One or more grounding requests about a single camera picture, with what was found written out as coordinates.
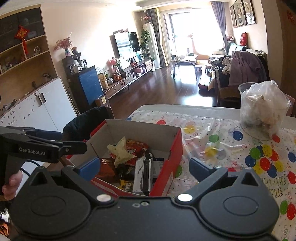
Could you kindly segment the person's left hand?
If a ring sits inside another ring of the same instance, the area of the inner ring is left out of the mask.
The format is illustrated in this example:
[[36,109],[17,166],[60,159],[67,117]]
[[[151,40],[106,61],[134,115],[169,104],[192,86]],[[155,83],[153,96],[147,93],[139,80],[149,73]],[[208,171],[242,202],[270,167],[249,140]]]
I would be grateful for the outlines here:
[[3,185],[2,192],[5,200],[12,200],[15,198],[16,191],[20,186],[22,178],[23,178],[23,174],[21,170],[19,170],[18,173],[11,175],[11,177],[9,178],[8,184]]

